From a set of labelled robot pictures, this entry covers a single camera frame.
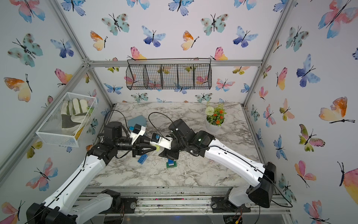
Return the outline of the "green long lego brick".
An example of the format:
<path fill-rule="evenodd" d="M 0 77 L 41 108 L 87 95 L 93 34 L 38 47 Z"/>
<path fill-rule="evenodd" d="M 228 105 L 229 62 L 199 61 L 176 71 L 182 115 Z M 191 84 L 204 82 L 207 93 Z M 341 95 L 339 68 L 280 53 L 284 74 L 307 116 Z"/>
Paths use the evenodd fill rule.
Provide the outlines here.
<path fill-rule="evenodd" d="M 166 163 L 166 166 L 167 166 L 167 169 L 169 169 L 169 168 L 175 168 L 175 167 L 177 167 L 177 162 L 167 162 Z"/>

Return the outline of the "blue long lego brick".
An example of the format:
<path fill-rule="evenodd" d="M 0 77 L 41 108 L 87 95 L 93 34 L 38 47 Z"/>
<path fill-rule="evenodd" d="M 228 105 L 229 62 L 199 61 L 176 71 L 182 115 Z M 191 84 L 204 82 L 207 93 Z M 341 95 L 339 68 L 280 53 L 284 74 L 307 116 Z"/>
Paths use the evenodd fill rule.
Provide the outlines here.
<path fill-rule="evenodd" d="M 148 155 L 142 155 L 139 159 L 138 159 L 138 163 L 143 165 L 146 161 L 146 159 L 148 158 Z"/>

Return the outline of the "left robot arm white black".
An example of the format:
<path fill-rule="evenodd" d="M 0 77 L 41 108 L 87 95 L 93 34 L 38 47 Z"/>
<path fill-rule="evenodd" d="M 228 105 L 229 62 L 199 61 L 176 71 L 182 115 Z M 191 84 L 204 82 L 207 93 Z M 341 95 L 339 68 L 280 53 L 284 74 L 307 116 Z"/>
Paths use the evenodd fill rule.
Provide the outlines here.
<path fill-rule="evenodd" d="M 126 202 L 121 194 L 105 189 L 97 197 L 74 207 L 75 202 L 92 179 L 119 151 L 142 156 L 159 148 L 160 136 L 145 136 L 145 127 L 136 124 L 129 132 L 121 122 L 109 122 L 104 127 L 103 140 L 86 154 L 76 171 L 42 203 L 32 204 L 26 211 L 28 224 L 84 224 L 100 213 L 124 215 L 134 200 Z"/>

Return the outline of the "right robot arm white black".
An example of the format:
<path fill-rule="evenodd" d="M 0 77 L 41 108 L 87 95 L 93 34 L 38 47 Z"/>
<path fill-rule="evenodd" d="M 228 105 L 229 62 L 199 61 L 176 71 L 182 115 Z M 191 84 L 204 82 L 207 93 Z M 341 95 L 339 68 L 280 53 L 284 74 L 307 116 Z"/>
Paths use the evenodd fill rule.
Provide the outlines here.
<path fill-rule="evenodd" d="M 164 150 L 160 156 L 169 160 L 177 160 L 180 152 L 188 152 L 193 156 L 211 159 L 229 170 L 237 173 L 247 183 L 244 186 L 229 190 L 228 200 L 235 206 L 255 203 L 269 208 L 276 187 L 276 166 L 268 162 L 262 164 L 251 160 L 221 143 L 212 134 L 200 130 L 193 131 L 182 120 L 178 119 L 169 126 L 170 135 L 152 135 L 152 142 Z"/>

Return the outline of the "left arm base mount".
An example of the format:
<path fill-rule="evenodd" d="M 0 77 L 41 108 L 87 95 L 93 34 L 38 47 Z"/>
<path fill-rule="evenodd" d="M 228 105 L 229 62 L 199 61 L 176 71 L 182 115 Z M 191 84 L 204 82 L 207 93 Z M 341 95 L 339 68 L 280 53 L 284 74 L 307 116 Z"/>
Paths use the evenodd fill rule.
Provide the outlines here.
<path fill-rule="evenodd" d="M 135 197 L 122 197 L 117 191 L 105 189 L 101 195 L 109 196 L 112 199 L 111 206 L 102 210 L 100 214 L 134 214 L 138 199 Z"/>

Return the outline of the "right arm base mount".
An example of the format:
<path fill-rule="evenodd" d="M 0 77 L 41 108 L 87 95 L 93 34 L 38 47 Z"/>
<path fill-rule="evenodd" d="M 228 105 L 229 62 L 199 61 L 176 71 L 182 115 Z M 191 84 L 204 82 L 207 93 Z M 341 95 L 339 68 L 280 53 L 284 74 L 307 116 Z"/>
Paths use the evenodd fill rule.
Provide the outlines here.
<path fill-rule="evenodd" d="M 229 213 L 229 212 L 251 212 L 251 209 L 246 205 L 236 206 L 228 199 L 229 193 L 233 188 L 229 188 L 224 197 L 211 197 L 210 207 L 213 213 Z"/>

